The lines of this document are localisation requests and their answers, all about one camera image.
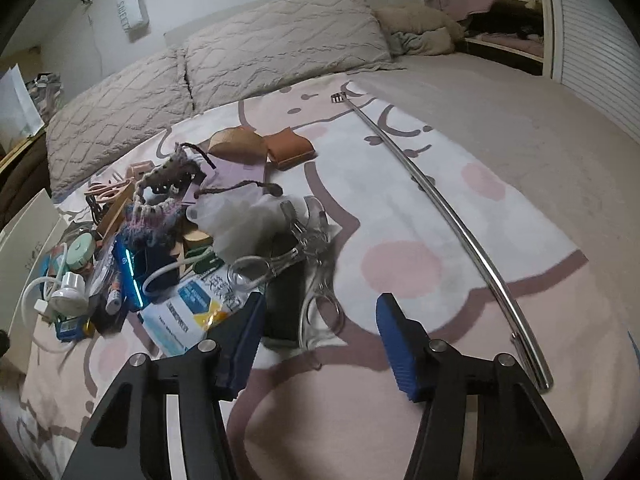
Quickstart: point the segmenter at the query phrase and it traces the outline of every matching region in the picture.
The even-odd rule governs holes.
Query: pile of objects
[[[270,136],[227,128],[198,145],[176,144],[159,166],[141,161],[90,182],[93,221],[72,222],[20,300],[23,318],[35,308],[66,344],[34,343],[66,352],[94,331],[119,331],[134,312],[162,354],[179,355],[254,290],[266,295],[272,344],[317,343],[327,329],[313,329],[308,310],[320,296],[334,304],[331,332],[339,330],[322,204],[267,182],[268,170],[315,155],[290,128]],[[36,287],[39,299],[27,304]]]

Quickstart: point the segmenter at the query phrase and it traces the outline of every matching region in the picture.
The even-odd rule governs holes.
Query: pink circle print
[[[502,200],[506,193],[505,185],[482,164],[470,162],[462,168],[462,178],[478,195],[490,200]]]
[[[442,276],[438,257],[421,243],[385,242],[370,248],[360,266],[364,279],[377,292],[396,298],[420,298],[433,292]]]

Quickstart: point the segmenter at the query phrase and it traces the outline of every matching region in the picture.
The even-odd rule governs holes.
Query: white plug
[[[42,316],[42,319],[47,323],[53,323],[56,318],[56,311],[49,305],[48,301],[36,300],[36,304],[33,305],[37,313]]]

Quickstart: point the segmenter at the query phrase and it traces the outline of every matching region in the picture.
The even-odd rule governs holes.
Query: brown leather pouch
[[[286,170],[316,155],[313,144],[297,135],[291,128],[263,137],[269,158],[276,169]]]

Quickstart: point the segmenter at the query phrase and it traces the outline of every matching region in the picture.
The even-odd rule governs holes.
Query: blanket
[[[222,403],[239,477],[402,478],[422,413],[398,390],[386,361],[375,321],[382,292],[394,293],[407,317],[464,354],[515,354],[508,324],[459,241],[379,138],[344,104],[331,103],[340,90],[434,178],[501,270],[556,380],[545,401],[585,478],[602,480],[640,419],[639,364],[584,254],[443,133],[365,94],[345,75],[209,110],[95,175],[122,174],[139,160],[160,163],[175,142],[204,142],[238,124],[262,135],[290,126],[318,152],[270,179],[287,194],[322,201],[335,234],[334,289],[346,322],[315,350],[320,371],[299,352],[260,346],[247,388],[235,402]],[[69,220],[88,218],[82,188],[60,209]],[[315,322],[327,316],[321,310]],[[46,325],[36,330],[54,343]],[[120,334],[96,335],[67,356],[34,348],[24,382],[2,386],[3,423],[49,477],[60,477],[101,396],[129,355],[140,351],[158,357],[131,314]],[[470,478],[469,463],[462,478]]]

